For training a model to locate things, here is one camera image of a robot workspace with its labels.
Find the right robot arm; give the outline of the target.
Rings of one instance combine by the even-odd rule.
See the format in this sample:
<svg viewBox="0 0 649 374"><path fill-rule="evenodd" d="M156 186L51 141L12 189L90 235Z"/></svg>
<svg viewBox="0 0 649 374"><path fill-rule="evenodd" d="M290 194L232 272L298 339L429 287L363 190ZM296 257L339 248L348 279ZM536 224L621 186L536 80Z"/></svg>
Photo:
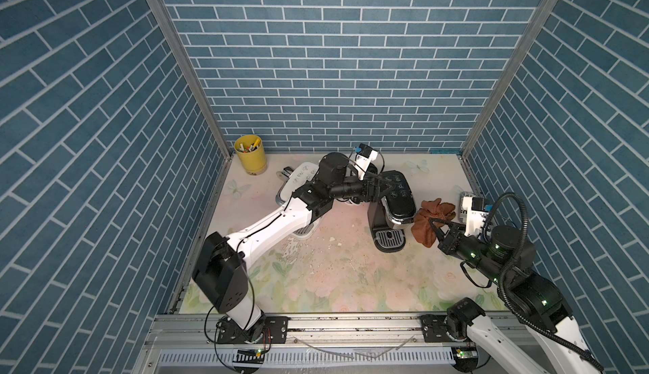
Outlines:
<svg viewBox="0 0 649 374"><path fill-rule="evenodd" d="M603 365L588 350L576 318L558 286L532 269L536 257L527 238L526 213L521 226L498 225L488 239L466 235L464 225L429 218L441 252L457 258L461 268L477 270L494 287L498 297L535 338L558 373L601 373ZM468 298L447 311L452 338L471 340L488 352L507 372L542 373L544 369L500 332L483 308Z"/></svg>

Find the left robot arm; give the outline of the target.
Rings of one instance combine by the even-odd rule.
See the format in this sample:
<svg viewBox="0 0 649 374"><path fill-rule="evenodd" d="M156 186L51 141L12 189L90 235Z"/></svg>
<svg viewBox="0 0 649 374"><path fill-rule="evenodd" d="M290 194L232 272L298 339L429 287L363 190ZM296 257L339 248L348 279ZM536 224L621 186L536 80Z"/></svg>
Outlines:
<svg viewBox="0 0 649 374"><path fill-rule="evenodd" d="M292 232L326 215L335 202L378 203L392 190L373 165L382 154L364 144L354 153L354 158L326 154L314 176L274 212L230 235L215 232L206 237L192 280L212 308L235 324L246 342L253 343L268 333L248 269Z"/></svg>

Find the brown cloth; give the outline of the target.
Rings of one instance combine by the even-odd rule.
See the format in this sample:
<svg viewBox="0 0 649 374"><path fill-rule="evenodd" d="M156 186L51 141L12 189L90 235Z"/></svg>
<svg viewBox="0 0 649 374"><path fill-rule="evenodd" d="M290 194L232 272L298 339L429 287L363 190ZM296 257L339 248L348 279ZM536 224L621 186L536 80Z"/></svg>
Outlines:
<svg viewBox="0 0 649 374"><path fill-rule="evenodd" d="M440 198L433 201L422 201L411 228L412 235L417 243L431 248L437 240L433 227L440 228L442 226L442 223L434 222L434 220L452 221L454 218L456 218L454 204L443 202Z"/></svg>

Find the black coffee machine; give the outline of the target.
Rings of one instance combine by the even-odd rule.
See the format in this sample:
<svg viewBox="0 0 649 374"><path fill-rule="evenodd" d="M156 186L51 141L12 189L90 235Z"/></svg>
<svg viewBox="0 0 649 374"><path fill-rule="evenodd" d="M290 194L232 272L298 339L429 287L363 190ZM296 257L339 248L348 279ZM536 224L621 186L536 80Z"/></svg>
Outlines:
<svg viewBox="0 0 649 374"><path fill-rule="evenodd" d="M368 208L368 226L380 252L400 252L406 244L404 228L414 223L416 203L406 176L397 170L381 174L393 186L378 203Z"/></svg>

